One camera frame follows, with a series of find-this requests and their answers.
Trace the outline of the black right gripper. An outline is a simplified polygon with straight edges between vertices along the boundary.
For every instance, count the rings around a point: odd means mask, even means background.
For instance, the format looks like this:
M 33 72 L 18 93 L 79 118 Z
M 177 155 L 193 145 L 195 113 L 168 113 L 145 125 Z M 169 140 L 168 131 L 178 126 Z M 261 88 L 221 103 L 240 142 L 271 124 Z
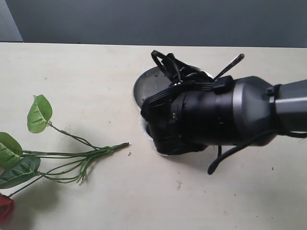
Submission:
M 161 155 L 201 152 L 206 145 L 188 140 L 183 128 L 183 101 L 186 93 L 155 94 L 142 104 L 141 115 L 147 122 L 156 150 Z

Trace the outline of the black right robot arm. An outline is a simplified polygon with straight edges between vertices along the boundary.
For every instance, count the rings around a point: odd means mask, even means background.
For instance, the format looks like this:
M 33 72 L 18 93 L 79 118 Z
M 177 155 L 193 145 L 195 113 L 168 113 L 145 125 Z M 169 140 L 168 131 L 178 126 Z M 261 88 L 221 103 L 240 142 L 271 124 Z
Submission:
M 147 97 L 141 115 L 162 155 L 212 145 L 264 146 L 277 135 L 306 132 L 307 82 L 271 85 L 256 76 L 187 80 Z

